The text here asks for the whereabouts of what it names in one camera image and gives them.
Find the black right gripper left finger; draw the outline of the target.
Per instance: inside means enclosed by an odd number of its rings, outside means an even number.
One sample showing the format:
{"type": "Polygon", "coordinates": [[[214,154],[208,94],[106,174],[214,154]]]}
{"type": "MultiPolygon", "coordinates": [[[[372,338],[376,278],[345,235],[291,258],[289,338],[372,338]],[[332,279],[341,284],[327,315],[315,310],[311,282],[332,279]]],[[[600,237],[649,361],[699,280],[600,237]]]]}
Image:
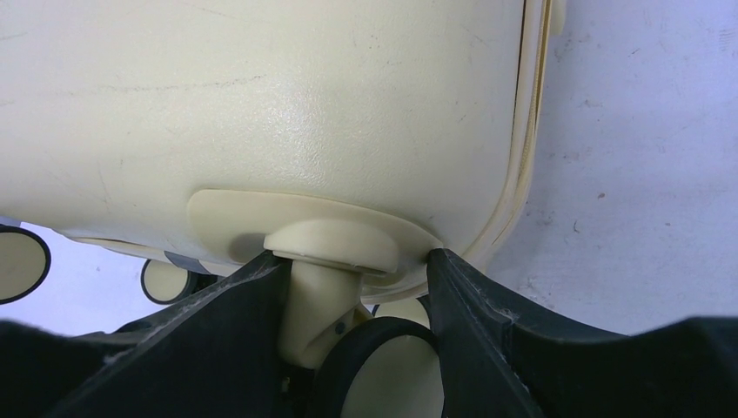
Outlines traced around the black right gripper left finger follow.
{"type": "Polygon", "coordinates": [[[110,334],[3,321],[2,416],[289,416],[277,338],[291,267],[262,253],[110,334]]]}

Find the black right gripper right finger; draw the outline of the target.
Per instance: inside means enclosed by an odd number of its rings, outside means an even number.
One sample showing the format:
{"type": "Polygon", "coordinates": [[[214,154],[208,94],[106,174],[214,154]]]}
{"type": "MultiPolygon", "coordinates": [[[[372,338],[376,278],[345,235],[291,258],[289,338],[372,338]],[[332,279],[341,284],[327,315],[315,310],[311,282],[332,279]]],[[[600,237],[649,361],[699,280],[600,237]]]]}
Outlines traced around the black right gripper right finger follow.
{"type": "Polygon", "coordinates": [[[628,336],[569,319],[447,249],[427,258],[450,417],[734,417],[737,321],[628,336]]]}

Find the yellow suitcase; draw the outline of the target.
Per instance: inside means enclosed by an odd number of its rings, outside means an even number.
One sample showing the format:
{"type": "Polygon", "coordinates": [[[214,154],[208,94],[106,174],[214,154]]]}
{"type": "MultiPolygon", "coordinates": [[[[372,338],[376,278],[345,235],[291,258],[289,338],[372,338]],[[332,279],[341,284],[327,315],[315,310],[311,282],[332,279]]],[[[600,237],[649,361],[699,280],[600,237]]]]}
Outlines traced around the yellow suitcase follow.
{"type": "Polygon", "coordinates": [[[563,1],[4,1],[1,301],[144,260],[163,306],[291,263],[287,417],[448,417],[427,258],[484,269],[526,203],[563,1]]]}

